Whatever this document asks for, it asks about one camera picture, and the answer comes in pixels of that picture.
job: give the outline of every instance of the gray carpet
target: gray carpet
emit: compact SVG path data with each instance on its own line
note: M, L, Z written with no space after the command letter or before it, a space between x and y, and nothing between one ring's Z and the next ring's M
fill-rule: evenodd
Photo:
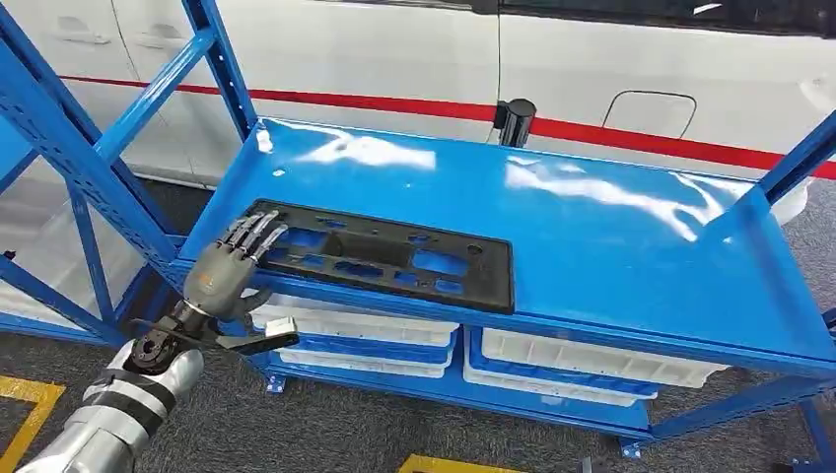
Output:
M163 202L177 203L166 207L180 225L199 213L206 196L166 184L150 188L168 196ZM836 183L816 182L807 210L786 227L822 308L836 305L834 199ZM1 373L67 385L27 458L58 432L111 355L105 348L0 334ZM652 417L705 404L769 376L731 369L713 375L703 389L669 388L653 402ZM836 421L832 405L825 403L825 418ZM15 429L20 411L20 404L0 402L0 439ZM137 471L394 472L410 453L532 472L575 471L588 455L611 472L695 473L768 472L772 463L813 457L795 407L652 446L641 460L625 460L612 438L429 401L303 380L291 380L283 394L269 394L236 355L210 353L205 375Z

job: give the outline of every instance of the white storage bin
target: white storage bin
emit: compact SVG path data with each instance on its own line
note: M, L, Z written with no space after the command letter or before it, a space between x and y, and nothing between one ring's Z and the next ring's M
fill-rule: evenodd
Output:
M702 387L709 374L728 368L727 365L492 328L485 328L483 332L482 354L494 360L685 387Z
M632 406L637 400L655 399L657 394L636 394L625 391L602 389L572 382L562 382L541 377L523 376L510 372L498 371L491 364L508 365L508 362L490 362L480 353L481 348L471 345L471 329L464 330L464 369L463 377L467 382L486 386L502 387L517 391L534 392L545 396L580 399L616 406Z
M454 322L423 320L350 305L323 303L274 294L252 311L252 323L263 328L270 320L293 317L300 332L382 342L444 347L458 328Z
M40 159L0 195L0 248L75 304L100 316L63 179ZM142 255L88 206L114 308L145 265ZM0 312L80 329L51 308L0 281Z
M264 330L267 336L273 334L272 328L274 323L277 324L280 329L284 328L284 320L276 319L274 321L268 322ZM401 358L400 360L397 360L395 358L383 358L383 356L364 356L347 353L350 352L350 350L345 350L346 347L343 347L342 350L337 350L337 347L334 344L343 345L344 342L339 343L333 341L345 340L344 338L328 336L318 338L323 339L316 344L300 345L311 348L319 346L323 347L323 349L333 351L296 349L293 347L280 348L276 351L279 353L279 358L281 358L282 362L284 363L294 363L299 365L310 365L325 368L340 368L344 370L355 370L360 372L382 372L386 374L400 374L406 376L442 377L444 376L445 369L451 364L451 361L453 360L453 349L455 348L455 340L451 338L450 334L448 334L448 346L446 349L447 358L441 363L426 363L424 361L416 360L442 359L443 352L438 352L439 350L444 351L445 349L431 349L430 351L433 352L432 358L427 358L426 356L420 355L418 357L413 357L413 355L408 355L404 357L401 356L403 352L398 350L396 346L392 346L391 342L382 343L374 340L364 340L351 343L355 346L363 345L367 350L362 353L374 355L389 355L393 357L397 356L398 358Z
M359 357L342 353L306 352L292 348L279 350L279 357L285 363L312 365L315 367L342 368L361 372L383 372L386 374L402 374L405 376L442 377L445 369L453 359L453 350L445 364L431 365L426 363L405 362L386 358Z

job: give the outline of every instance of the blue shelf surface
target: blue shelf surface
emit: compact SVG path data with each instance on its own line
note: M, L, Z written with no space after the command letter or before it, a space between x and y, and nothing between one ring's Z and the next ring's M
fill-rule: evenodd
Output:
M0 160L0 192L2 192L37 158L37 153L32 145L18 133L18 130L3 117L0 117L0 143L3 144L3 159Z
M610 391L627 392L641 396L652 396L659 392L662 387L652 382L639 381L636 379L625 379L621 377L605 376L603 374L592 374L589 372L569 372L554 368L537 367L523 363L512 363L502 360L492 360L482 355L482 328L466 327L469 335L470 366L485 372L501 372L516 376L532 377L536 379L547 379L549 381L566 382L579 384L581 386L597 387Z
M694 360L836 374L816 304L748 181L262 118L174 266L187 270L259 198L506 239L516 310L263 271L254 286Z
M275 352L265 355L269 364L263 368L268 374L303 377L431 399L536 421L593 429L631 439L653 438L647 409L641 401L630 407L619 407L465 382L461 377L463 351L460 338L453 349L453 362L440 378L312 367L284 363Z

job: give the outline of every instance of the silver robotic arm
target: silver robotic arm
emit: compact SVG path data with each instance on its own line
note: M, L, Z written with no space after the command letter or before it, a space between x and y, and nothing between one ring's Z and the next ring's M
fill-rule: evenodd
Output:
M269 291L247 298L241 293L258 259L288 227L277 213L256 214L234 222L207 246L183 285L183 300L141 338L127 342L84 392L83 405L64 430L23 473L130 472L151 437L168 418L178 398L203 373L201 348L222 348L249 355L299 341L293 320L269 337L251 333L228 336L218 320L249 318Z

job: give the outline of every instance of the yellow tape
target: yellow tape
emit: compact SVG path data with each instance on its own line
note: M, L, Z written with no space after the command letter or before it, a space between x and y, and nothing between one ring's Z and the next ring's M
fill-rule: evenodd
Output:
M409 455L397 473L522 473L496 466L474 465L431 456Z
M15 437L6 447L6 452L0 457L0 473L11 473L18 466L29 444L43 426L55 401L61 397L64 386L47 384L39 381L29 381L0 375L0 396L12 397L22 401L33 402L35 406L20 427Z

